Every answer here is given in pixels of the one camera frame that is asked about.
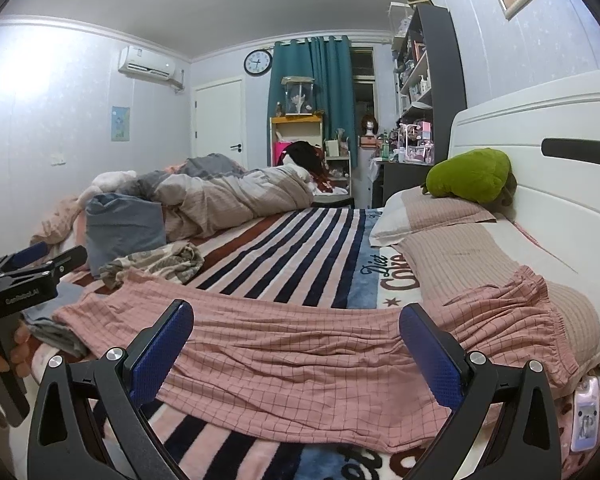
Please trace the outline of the pink checked pants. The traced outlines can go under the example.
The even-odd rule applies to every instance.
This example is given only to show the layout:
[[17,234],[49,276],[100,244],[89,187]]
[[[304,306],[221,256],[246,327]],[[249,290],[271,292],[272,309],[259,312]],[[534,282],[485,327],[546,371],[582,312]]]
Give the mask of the pink checked pants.
[[[228,430],[278,442],[352,443],[392,453],[432,438],[448,414],[399,334],[398,309],[294,306],[205,292],[133,272],[108,296],[89,292],[56,313],[95,356],[128,344],[175,299],[193,333],[159,399]],[[537,360],[561,396],[578,363],[550,282],[528,266],[499,285],[422,304],[466,350],[494,363]]]

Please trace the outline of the pink phone on bed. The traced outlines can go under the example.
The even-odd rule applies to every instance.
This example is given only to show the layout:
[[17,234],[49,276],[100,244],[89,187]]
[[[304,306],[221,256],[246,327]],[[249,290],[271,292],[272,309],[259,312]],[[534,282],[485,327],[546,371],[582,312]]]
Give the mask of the pink phone on bed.
[[598,426],[600,426],[600,385],[595,376],[585,376],[573,396],[571,452],[583,453],[595,448]]

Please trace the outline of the blue grey folded garment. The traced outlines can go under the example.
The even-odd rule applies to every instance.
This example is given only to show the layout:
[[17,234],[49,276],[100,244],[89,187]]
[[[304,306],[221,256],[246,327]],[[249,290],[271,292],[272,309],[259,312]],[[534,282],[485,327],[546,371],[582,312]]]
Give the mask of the blue grey folded garment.
[[158,203],[117,193],[98,194],[85,207],[87,263],[94,278],[115,258],[166,244]]

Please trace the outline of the grey floral patterned garment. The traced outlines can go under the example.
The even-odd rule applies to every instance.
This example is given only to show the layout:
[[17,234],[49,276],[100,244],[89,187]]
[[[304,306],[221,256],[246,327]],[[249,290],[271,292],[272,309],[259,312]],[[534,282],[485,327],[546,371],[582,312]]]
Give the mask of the grey floral patterned garment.
[[115,258],[99,268],[99,278],[109,289],[116,289],[122,286],[126,274],[137,270],[186,285],[203,265],[204,256],[198,247],[180,240],[147,252]]

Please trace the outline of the beige striped pillow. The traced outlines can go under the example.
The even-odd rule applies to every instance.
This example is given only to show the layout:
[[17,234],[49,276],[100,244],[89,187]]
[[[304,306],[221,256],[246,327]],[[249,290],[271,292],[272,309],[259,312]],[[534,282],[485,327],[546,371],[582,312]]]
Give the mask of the beige striped pillow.
[[600,286],[508,222],[420,231],[396,248],[427,313],[465,349],[509,365],[538,360],[556,388],[600,364]]

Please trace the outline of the crumpled beige grey duvet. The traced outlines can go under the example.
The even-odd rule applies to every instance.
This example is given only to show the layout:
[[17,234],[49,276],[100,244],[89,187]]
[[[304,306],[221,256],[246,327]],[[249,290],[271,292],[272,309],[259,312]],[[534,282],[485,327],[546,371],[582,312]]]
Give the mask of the crumpled beige grey duvet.
[[294,164],[245,170],[210,154],[187,159],[174,171],[154,170],[117,192],[158,203],[170,242],[209,237],[253,219],[306,209],[314,195],[308,170]]

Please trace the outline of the striped plush bed blanket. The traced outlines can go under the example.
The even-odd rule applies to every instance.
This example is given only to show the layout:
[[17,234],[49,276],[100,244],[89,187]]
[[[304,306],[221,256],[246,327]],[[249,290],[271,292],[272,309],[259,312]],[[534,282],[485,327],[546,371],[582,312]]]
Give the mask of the striped plush bed blanket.
[[[370,246],[370,232],[379,218],[378,212],[364,210],[306,209],[194,240],[204,265],[182,286],[302,307],[400,311],[412,302],[422,304],[419,281],[396,248],[399,243]],[[508,220],[481,223],[501,221],[554,257]],[[131,270],[122,286],[133,272],[145,274]],[[108,296],[122,287],[109,289],[87,274],[65,283],[82,287],[82,297],[89,292]],[[577,382],[585,374],[600,381],[600,364]],[[570,450],[575,388],[554,394],[565,476],[591,459],[590,452]],[[159,397],[144,407],[144,414],[166,452],[191,479],[400,479],[433,438],[383,453],[352,443],[263,440],[185,414]]]

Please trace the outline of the green plush toy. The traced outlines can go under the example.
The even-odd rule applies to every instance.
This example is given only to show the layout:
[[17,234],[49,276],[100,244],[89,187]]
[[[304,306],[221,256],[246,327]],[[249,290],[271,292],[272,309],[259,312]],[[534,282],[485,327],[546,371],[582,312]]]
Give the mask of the green plush toy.
[[456,197],[482,206],[508,207],[517,180],[508,156],[494,148],[476,148],[433,166],[422,192],[434,197]]

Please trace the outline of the white air conditioner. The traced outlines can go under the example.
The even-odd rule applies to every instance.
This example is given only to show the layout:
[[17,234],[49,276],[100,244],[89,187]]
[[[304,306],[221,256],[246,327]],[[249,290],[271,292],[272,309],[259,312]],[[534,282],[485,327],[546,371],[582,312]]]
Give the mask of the white air conditioner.
[[120,51],[118,71],[128,76],[170,84],[184,89],[183,71],[173,58],[143,47],[127,46]]

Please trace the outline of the yellow white shelf cabinet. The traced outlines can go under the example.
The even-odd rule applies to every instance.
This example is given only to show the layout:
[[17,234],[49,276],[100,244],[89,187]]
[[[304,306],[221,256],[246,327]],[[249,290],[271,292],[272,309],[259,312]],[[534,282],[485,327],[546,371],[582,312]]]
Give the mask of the yellow white shelf cabinet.
[[280,154],[289,144],[303,141],[314,148],[323,148],[323,117],[321,115],[288,115],[270,118],[270,163],[276,166]]

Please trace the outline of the mannequin head with wig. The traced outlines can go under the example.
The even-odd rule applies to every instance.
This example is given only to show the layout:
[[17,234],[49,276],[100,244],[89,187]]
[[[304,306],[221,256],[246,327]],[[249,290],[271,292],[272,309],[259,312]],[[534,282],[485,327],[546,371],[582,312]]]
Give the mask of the mannequin head with wig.
[[377,148],[379,125],[373,115],[366,114],[361,119],[362,133],[358,137],[360,148]]

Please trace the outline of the dark tall bookshelf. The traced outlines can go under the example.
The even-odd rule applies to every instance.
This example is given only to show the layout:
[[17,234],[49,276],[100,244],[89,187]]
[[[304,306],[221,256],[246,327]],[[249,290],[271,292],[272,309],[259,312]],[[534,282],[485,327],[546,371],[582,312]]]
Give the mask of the dark tall bookshelf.
[[372,205],[384,206],[396,192],[425,182],[429,170],[448,158],[452,122],[467,107],[460,46],[448,9],[414,7],[404,34],[394,40],[396,125],[388,160],[378,165]]

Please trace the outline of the teal curtain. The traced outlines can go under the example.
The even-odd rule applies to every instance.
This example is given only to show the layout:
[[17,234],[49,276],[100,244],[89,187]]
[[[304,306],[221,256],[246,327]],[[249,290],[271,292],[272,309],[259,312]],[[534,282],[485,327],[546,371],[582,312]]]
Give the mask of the teal curtain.
[[312,104],[323,112],[323,133],[326,139],[338,138],[338,130],[348,139],[352,167],[358,166],[355,96],[347,36],[311,37],[288,42],[276,42],[268,87],[268,117],[275,115],[277,103],[283,103],[282,79],[286,76],[312,77]]

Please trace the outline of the small wall poster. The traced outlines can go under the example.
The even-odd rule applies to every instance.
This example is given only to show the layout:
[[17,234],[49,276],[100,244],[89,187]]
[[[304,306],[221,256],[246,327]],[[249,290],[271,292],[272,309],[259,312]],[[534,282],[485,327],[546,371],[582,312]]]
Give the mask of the small wall poster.
[[123,106],[111,107],[110,139],[112,142],[129,142],[131,109]]

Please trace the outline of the round wall clock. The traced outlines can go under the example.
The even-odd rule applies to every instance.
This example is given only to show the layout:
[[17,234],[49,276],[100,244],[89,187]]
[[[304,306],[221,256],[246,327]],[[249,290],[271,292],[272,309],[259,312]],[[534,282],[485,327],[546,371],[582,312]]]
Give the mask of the round wall clock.
[[273,63],[273,55],[268,49],[257,49],[249,52],[244,59],[244,71],[251,77],[260,77],[266,74]]

